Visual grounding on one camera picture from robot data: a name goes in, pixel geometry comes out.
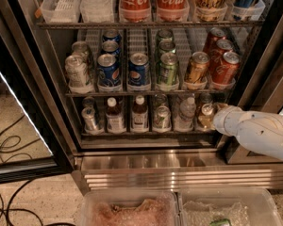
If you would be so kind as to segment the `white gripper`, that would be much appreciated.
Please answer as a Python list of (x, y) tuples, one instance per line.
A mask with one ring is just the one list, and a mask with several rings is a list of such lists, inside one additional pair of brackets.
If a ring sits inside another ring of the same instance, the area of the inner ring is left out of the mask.
[(213, 125), (218, 132), (235, 137), (238, 142), (254, 142), (253, 130), (247, 127), (246, 121), (255, 117), (255, 111), (243, 111), (226, 103), (214, 103), (214, 106), (218, 112), (213, 118)]

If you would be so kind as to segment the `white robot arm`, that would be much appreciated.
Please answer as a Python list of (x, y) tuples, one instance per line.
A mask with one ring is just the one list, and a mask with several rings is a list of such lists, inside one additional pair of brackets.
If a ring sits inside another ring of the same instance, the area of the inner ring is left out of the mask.
[(215, 114), (213, 125), (243, 148), (283, 161), (283, 116), (225, 105)]

